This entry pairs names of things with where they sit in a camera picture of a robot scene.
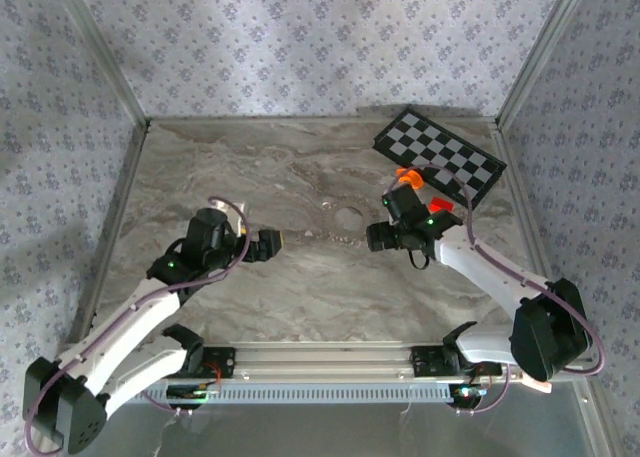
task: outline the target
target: marble tabletop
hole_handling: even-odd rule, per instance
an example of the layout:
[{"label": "marble tabletop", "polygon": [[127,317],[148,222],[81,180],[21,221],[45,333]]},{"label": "marble tabletop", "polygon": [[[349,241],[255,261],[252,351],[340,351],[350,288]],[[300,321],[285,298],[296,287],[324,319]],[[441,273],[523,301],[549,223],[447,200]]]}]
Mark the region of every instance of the marble tabletop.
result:
[{"label": "marble tabletop", "polygon": [[[152,123],[99,301],[96,322],[126,299],[209,195],[246,202],[252,228],[285,246],[200,290],[167,322],[206,342],[436,342],[468,320],[506,322],[455,271],[419,271],[406,252],[368,250],[363,224],[385,220],[380,196],[396,166],[372,150],[381,119],[185,120]],[[495,155],[486,124],[447,126]],[[438,193],[421,190],[428,202]],[[353,205],[353,210],[339,210]],[[474,230],[526,266],[504,177],[474,213]]]}]

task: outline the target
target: orange object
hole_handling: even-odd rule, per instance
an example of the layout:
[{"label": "orange object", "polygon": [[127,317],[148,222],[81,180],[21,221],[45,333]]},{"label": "orange object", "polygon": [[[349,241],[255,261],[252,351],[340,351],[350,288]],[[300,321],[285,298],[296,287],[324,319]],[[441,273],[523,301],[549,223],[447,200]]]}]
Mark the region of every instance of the orange object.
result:
[{"label": "orange object", "polygon": [[[396,175],[400,175],[405,170],[406,169],[396,170]],[[422,177],[420,176],[420,174],[417,173],[415,170],[410,170],[409,172],[407,172],[405,175],[400,177],[400,179],[398,179],[398,182],[403,182],[411,185],[411,188],[413,190],[421,189],[422,186],[424,185],[424,180],[422,180]]]},{"label": "orange object", "polygon": [[452,212],[453,204],[439,197],[434,197],[431,199],[431,203],[429,204],[429,212],[434,213],[439,210],[448,210],[449,212]]}]

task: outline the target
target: cable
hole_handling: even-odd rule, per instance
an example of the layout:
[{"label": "cable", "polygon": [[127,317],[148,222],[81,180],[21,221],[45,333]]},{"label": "cable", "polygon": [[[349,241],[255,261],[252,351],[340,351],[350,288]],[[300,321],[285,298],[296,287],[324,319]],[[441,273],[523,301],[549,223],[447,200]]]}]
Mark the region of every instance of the cable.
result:
[{"label": "cable", "polygon": [[411,252],[410,250],[408,250],[407,252],[409,252],[409,261],[411,262],[411,265],[413,265],[413,268],[414,268],[414,269],[417,269],[417,270],[424,270],[424,269],[426,269],[427,267],[429,267],[429,258],[428,258],[428,257],[425,259],[424,264],[422,264],[422,267],[418,267],[418,266],[416,265],[416,261],[415,261],[415,259],[413,258],[413,252]]},{"label": "cable", "polygon": [[220,367],[218,367],[218,364],[216,364],[215,362],[213,364],[210,362],[205,362],[202,365],[204,365],[205,367],[209,367],[216,372],[216,380],[211,383],[218,384],[218,393],[222,393],[222,371],[220,370]]},{"label": "cable", "polygon": [[464,182],[462,182],[455,173],[451,172],[449,169],[445,167],[441,167],[435,164],[425,164],[425,165],[416,165],[416,166],[408,167],[403,172],[396,175],[396,177],[393,179],[393,182],[387,189],[387,193],[393,190],[393,188],[398,183],[399,179],[403,177],[405,174],[409,173],[412,170],[420,170],[420,169],[444,170],[453,178],[456,184],[458,184],[458,186],[462,189],[462,191],[464,192],[465,199],[467,200],[467,235],[469,237],[469,242],[471,242],[472,248],[475,251],[477,251],[478,254],[480,254],[487,262],[489,262],[495,268],[507,274],[509,277],[517,280],[518,282],[521,282],[527,287],[530,287],[540,292],[545,297],[549,298],[552,302],[554,302],[555,304],[560,306],[563,310],[568,312],[571,315],[571,317],[573,317],[582,326],[582,328],[586,330],[587,333],[591,336],[591,338],[596,344],[596,347],[598,348],[598,361],[596,362],[596,364],[590,369],[571,369],[571,368],[565,367],[563,370],[565,372],[569,372],[572,374],[580,374],[580,375],[595,375],[598,372],[600,372],[604,368],[604,364],[606,361],[606,350],[604,347],[604,343],[602,342],[602,339],[598,335],[598,332],[591,324],[589,324],[589,322],[587,322],[587,319],[584,318],[582,314],[580,314],[580,312],[578,312],[572,306],[567,304],[564,300],[562,300],[556,294],[551,292],[549,289],[542,287],[541,285],[536,284],[535,282],[529,282],[528,280],[526,280],[524,276],[520,275],[515,270],[510,269],[509,267],[504,265],[502,262],[499,262],[498,260],[494,259],[479,244],[476,243],[476,236],[473,234],[473,218],[472,218],[473,205],[471,201],[471,196],[469,195],[469,191],[467,190],[467,187],[464,184]]},{"label": "cable", "polygon": [[507,364],[507,375],[504,379],[504,385],[502,386],[502,390],[500,391],[500,394],[498,395],[498,397],[496,397],[496,400],[494,400],[489,405],[481,409],[463,409],[460,407],[455,407],[454,410],[456,411],[456,413],[459,412],[463,414],[474,415],[474,414],[481,414],[482,412],[487,412],[491,409],[495,409],[498,406],[498,404],[502,402],[502,400],[504,399],[504,396],[507,395],[507,389],[509,388],[510,382],[511,382],[511,365]]},{"label": "cable", "polygon": [[485,368],[485,366],[484,366],[484,364],[482,362],[480,362],[479,364],[477,364],[475,366],[474,376],[471,377],[471,380],[469,381],[469,385],[472,385],[476,381],[476,379],[482,375],[482,374],[478,373],[478,371],[480,369],[482,369],[482,371],[484,372],[484,375],[489,377],[489,385],[487,387],[483,387],[484,390],[489,390],[491,388],[491,386],[493,385],[493,378],[491,376],[491,372],[487,371],[487,369]]},{"label": "cable", "polygon": [[55,455],[55,454],[57,454],[58,452],[60,452],[62,450],[60,448],[60,449],[57,449],[57,450],[54,450],[54,451],[51,451],[51,452],[41,452],[39,449],[36,448],[36,446],[35,446],[35,444],[33,442],[33,438],[31,436],[31,428],[33,427],[33,419],[35,418],[35,416],[36,416],[36,414],[38,412],[38,407],[40,406],[40,403],[44,399],[44,396],[49,391],[49,389],[51,389],[51,387],[53,387],[55,385],[55,383],[58,380],[60,380],[60,378],[62,376],[64,376],[69,370],[71,370],[73,367],[75,367],[78,363],[84,362],[87,359],[87,357],[89,355],[91,355],[91,353],[94,351],[94,349],[96,347],[98,347],[98,345],[100,345],[105,339],[109,338],[123,324],[123,322],[131,314],[135,313],[140,308],[141,305],[144,305],[148,301],[156,298],[157,296],[159,296],[161,294],[165,294],[167,292],[175,292],[177,290],[188,289],[189,287],[208,285],[208,284],[212,284],[214,282],[219,282],[219,281],[223,280],[229,274],[229,272],[231,272],[231,270],[233,270],[240,262],[242,262],[242,259],[244,259],[245,255],[249,251],[249,245],[251,244],[251,229],[249,227],[249,221],[247,219],[247,216],[244,214],[244,212],[242,212],[242,210],[240,210],[240,208],[237,205],[235,205],[233,202],[231,202],[231,201],[229,201],[229,200],[227,200],[227,199],[225,199],[223,197],[212,196],[212,197],[209,197],[207,199],[207,202],[211,206],[213,206],[213,204],[215,202],[222,202],[222,203],[228,205],[229,207],[231,207],[240,216],[240,220],[242,222],[242,225],[245,228],[245,241],[244,241],[244,245],[242,247],[242,250],[240,252],[240,255],[238,255],[238,257],[235,260],[233,260],[227,266],[226,269],[223,269],[221,272],[218,272],[215,275],[210,275],[210,276],[208,276],[208,277],[206,277],[204,279],[196,280],[196,281],[193,281],[193,282],[182,282],[182,283],[179,283],[179,284],[174,284],[174,285],[169,285],[169,286],[166,286],[166,287],[161,287],[159,289],[156,289],[156,290],[154,290],[152,292],[149,292],[148,294],[140,297],[132,306],[128,307],[127,310],[125,310],[122,314],[120,314],[98,337],[96,337],[95,340],[93,342],[91,342],[91,344],[89,344],[86,349],[84,349],[82,352],[80,352],[80,354],[78,356],[79,359],[76,358],[76,359],[70,361],[62,369],[60,369],[58,372],[56,372],[53,375],[53,377],[51,377],[47,381],[47,383],[42,386],[42,389],[40,389],[40,393],[37,395],[35,401],[31,405],[31,408],[29,409],[29,412],[27,413],[27,417],[25,419],[25,424],[24,424],[25,443],[27,445],[27,448],[29,449],[29,451],[32,454],[34,454],[34,455],[36,455],[38,457],[46,457],[46,456],[50,456],[50,455]]}]

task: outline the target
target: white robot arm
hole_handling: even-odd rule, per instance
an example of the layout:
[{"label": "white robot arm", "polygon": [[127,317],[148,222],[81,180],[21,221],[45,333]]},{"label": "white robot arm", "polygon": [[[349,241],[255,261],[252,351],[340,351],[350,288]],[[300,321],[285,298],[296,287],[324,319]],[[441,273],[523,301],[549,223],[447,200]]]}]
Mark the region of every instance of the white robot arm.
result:
[{"label": "white robot arm", "polygon": [[[551,283],[479,239],[472,242],[458,217],[445,210],[430,214],[409,185],[389,191],[382,202],[393,223],[367,228],[371,251],[420,251],[426,258],[423,269],[429,260],[455,269],[494,298],[513,321],[502,326],[469,322],[449,334],[445,357],[454,369],[501,362],[518,365],[533,379],[546,382],[589,348],[590,336],[576,320],[586,323],[584,308],[571,282]],[[413,257],[411,262],[418,268]],[[562,305],[548,297],[550,292]]]},{"label": "white robot arm", "polygon": [[[230,205],[243,215],[240,207]],[[260,230],[258,240],[251,240],[223,210],[200,209],[186,237],[156,259],[116,312],[55,361],[40,357],[29,366],[23,415],[32,451],[38,453],[31,445],[32,426],[76,454],[93,442],[122,404],[149,385],[168,375],[202,373],[203,341],[181,325],[140,344],[197,290],[216,281],[213,271],[224,269],[218,274],[223,278],[240,261],[266,261],[280,250],[280,232]]]}]

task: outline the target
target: wall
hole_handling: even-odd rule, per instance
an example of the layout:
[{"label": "wall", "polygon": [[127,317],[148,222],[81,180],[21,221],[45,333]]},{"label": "wall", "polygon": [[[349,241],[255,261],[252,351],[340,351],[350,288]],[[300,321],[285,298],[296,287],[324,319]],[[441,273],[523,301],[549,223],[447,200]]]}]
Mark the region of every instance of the wall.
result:
[{"label": "wall", "polygon": [[495,116],[555,2],[86,1],[150,116]]},{"label": "wall", "polygon": [[0,455],[18,455],[25,368],[90,290],[133,125],[59,0],[0,19]]},{"label": "wall", "polygon": [[640,455],[640,0],[583,0],[508,129],[554,273],[582,289]]}]

